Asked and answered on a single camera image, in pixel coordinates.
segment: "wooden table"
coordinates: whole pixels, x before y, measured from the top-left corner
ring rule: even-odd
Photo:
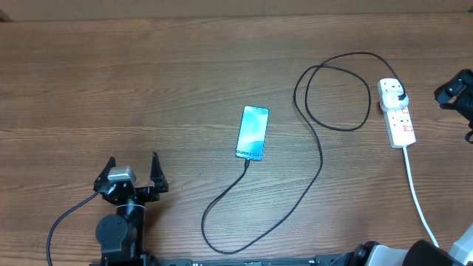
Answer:
[[[212,210],[208,236],[239,248],[292,208],[319,165],[293,87],[307,67],[360,50],[385,57],[407,88],[415,187],[448,250],[473,222],[473,146],[463,139],[468,121],[440,110],[433,92],[473,67],[472,25],[467,13],[0,24],[0,265],[45,265],[52,223],[92,194],[109,157],[146,185],[152,151],[170,185],[147,209],[145,245],[160,258],[311,257],[428,239],[378,107],[376,84],[392,75],[367,56],[333,65],[368,81],[370,117],[355,132],[315,125],[324,168],[292,216],[233,256],[200,234],[207,204],[243,170],[234,149],[244,105],[271,111],[264,160]],[[349,127],[367,93],[354,77],[322,70],[309,102],[320,120]],[[96,262],[95,226],[114,212],[97,198],[67,217],[52,240],[55,265]]]

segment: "white power cord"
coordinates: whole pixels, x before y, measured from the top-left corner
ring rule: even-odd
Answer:
[[[423,217],[421,206],[419,205],[419,201],[417,201],[417,196],[415,195],[414,182],[412,181],[412,174],[411,174],[411,165],[409,163],[409,156],[407,155],[407,147],[403,146],[402,151],[404,153],[404,160],[406,161],[407,179],[409,181],[409,187],[411,188],[412,198],[414,199],[415,207],[417,208],[419,217],[421,218],[422,224],[425,227],[427,233],[429,234],[430,239],[432,240],[432,243],[434,243],[435,247],[439,248],[434,234],[430,230],[429,225],[427,225],[426,219]]]

